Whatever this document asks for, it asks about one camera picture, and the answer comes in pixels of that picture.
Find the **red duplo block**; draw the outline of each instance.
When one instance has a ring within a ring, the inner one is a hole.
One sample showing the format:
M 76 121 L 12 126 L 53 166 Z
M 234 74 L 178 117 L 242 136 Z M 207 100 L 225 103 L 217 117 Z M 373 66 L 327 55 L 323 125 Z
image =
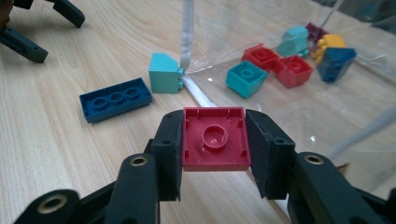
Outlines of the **red duplo block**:
M 265 48 L 263 44 L 245 49 L 244 56 L 242 56 L 242 61 L 249 61 L 267 72 L 273 70 L 277 59 L 279 59 L 279 56 Z
M 245 171 L 250 164 L 243 107 L 184 108 L 184 171 Z
M 277 60 L 274 67 L 277 79 L 287 88 L 305 83 L 311 77 L 312 71 L 311 66 L 297 55 Z

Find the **clear plastic wall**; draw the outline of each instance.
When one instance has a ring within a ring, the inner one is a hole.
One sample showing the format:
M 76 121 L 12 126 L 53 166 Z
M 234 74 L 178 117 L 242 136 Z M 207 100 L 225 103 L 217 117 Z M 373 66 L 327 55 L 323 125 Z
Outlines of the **clear plastic wall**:
M 335 11 L 324 29 L 340 34 L 358 53 L 340 80 L 323 82 L 308 57 L 305 61 L 314 72 L 298 87 L 286 88 L 270 72 L 260 90 L 245 99 L 225 83 L 228 70 L 241 62 L 245 49 L 259 43 L 273 49 L 287 29 L 325 22 L 332 8 L 323 5 L 310 0 L 195 1 L 187 75 L 217 106 L 243 106 L 268 114 L 296 142 L 299 152 L 329 155 L 338 147 L 343 153 L 332 160 L 336 165 L 350 164 L 346 173 L 350 183 L 387 198 L 396 186 L 395 34 Z

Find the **wooden table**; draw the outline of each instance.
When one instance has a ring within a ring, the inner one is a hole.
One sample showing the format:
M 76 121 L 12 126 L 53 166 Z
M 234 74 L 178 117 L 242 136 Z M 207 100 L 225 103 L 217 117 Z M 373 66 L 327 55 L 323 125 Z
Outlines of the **wooden table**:
M 187 90 L 95 124 L 78 97 L 142 77 L 151 53 L 178 60 L 181 1 L 74 1 L 86 16 L 75 28 L 34 1 L 8 25 L 49 52 L 31 63 L 0 46 L 0 220 L 16 220 L 35 198 L 74 189 L 82 198 L 117 178 L 121 162 L 143 152 L 164 114 L 197 106 Z M 184 173 L 181 203 L 162 203 L 162 223 L 285 223 L 249 172 Z

